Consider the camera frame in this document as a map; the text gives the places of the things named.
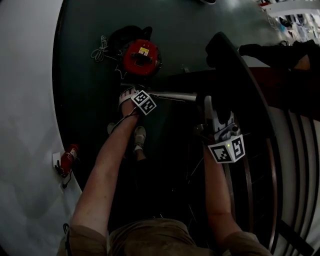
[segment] dark green floor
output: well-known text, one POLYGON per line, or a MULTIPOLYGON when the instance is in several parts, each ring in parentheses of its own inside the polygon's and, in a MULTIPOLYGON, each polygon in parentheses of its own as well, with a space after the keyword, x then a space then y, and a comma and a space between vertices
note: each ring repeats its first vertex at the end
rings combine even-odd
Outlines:
MULTIPOLYGON (((116 65, 109 59, 96 63, 90 54, 99 47, 101 35, 109 37, 127 25, 153 28, 151 41, 162 54, 162 68, 152 79, 153 87, 161 87, 183 67, 191 72, 208 69, 205 47, 219 31, 236 46, 279 41, 252 0, 217 0, 210 6, 196 0, 65 0, 56 37, 53 91, 64 146, 80 144, 81 164, 75 176, 81 188, 108 137, 108 123, 118 120, 116 65)), ((176 86, 183 90, 183 84, 176 86)), ((156 103, 158 107, 142 121, 147 131, 145 153, 167 173, 174 172, 175 179, 185 177, 192 131, 189 105, 156 103)))

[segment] yellow label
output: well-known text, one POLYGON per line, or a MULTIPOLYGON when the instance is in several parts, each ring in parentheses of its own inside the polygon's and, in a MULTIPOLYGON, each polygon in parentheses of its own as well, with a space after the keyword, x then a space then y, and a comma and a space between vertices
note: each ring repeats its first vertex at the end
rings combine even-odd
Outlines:
POLYGON ((140 47, 139 53, 145 56, 148 56, 149 50, 146 48, 140 47))

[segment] forearm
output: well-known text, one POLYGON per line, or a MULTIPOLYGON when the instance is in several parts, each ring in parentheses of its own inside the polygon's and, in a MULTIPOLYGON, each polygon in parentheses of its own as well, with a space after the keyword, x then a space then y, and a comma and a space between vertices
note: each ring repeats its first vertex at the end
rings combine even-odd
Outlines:
POLYGON ((72 225, 82 225, 107 235, 119 167, 137 121, 137 116, 123 120, 102 146, 76 205, 72 225))
POLYGON ((209 225, 220 244, 228 235, 241 231, 231 214, 226 176, 221 164, 215 162, 209 149, 203 147, 205 173, 205 204, 209 225))

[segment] foot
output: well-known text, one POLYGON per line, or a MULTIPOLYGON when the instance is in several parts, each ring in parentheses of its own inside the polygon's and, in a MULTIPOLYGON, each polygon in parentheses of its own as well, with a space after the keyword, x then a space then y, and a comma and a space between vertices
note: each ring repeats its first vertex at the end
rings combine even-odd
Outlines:
POLYGON ((146 129, 143 126, 138 126, 134 131, 134 151, 142 150, 146 140, 146 129))

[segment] white wall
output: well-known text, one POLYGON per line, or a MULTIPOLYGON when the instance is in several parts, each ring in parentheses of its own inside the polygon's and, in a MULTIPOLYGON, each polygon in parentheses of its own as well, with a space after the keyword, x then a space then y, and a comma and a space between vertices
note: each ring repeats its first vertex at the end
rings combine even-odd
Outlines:
POLYGON ((63 151, 52 93, 62 0, 0 1, 0 245, 9 255, 55 255, 81 194, 60 190, 63 151))

